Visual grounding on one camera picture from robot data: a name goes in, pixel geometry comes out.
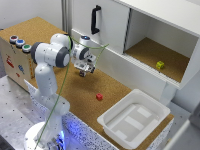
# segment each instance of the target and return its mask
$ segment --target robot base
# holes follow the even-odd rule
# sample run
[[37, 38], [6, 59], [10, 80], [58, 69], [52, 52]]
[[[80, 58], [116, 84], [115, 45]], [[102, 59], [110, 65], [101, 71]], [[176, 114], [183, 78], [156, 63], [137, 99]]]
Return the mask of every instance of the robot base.
[[37, 148], [35, 149], [37, 142], [35, 142], [34, 138], [37, 135], [37, 133], [40, 131], [40, 129], [43, 127], [44, 124], [45, 122], [40, 122], [38, 124], [35, 124], [26, 132], [25, 137], [24, 137], [24, 150], [49, 150], [49, 148], [47, 147], [41, 148], [39, 146], [37, 146]]

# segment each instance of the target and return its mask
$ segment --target cabinet shelf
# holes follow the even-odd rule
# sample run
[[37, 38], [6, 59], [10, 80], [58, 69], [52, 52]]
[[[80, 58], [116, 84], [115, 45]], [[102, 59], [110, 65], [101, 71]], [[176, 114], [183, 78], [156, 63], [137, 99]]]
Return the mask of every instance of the cabinet shelf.
[[[190, 60], [149, 38], [144, 38], [125, 53], [178, 82], [181, 82]], [[164, 62], [163, 69], [156, 68], [158, 61]]]

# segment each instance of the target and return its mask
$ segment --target white tray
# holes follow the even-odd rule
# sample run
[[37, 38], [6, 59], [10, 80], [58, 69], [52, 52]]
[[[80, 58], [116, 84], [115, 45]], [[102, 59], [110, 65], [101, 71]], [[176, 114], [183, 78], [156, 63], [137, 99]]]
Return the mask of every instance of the white tray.
[[135, 149], [169, 113], [169, 108], [135, 89], [97, 120], [118, 144]]

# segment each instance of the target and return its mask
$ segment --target brown cardboard box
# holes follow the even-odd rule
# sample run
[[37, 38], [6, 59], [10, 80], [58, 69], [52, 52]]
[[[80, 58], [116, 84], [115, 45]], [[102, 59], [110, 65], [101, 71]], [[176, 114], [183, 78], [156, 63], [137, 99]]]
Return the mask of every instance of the brown cardboard box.
[[31, 54], [25, 54], [15, 45], [11, 45], [0, 37], [0, 50], [6, 74], [27, 90], [24, 79], [34, 78], [35, 64]]

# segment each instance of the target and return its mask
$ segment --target white wall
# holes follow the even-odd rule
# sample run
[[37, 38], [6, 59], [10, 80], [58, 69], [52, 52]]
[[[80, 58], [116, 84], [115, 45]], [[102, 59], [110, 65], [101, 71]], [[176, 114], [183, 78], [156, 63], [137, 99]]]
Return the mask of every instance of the white wall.
[[177, 91], [173, 102], [189, 112], [195, 109], [200, 102], [200, 71], [183, 89]]
[[0, 0], [0, 28], [39, 16], [62, 29], [61, 0]]

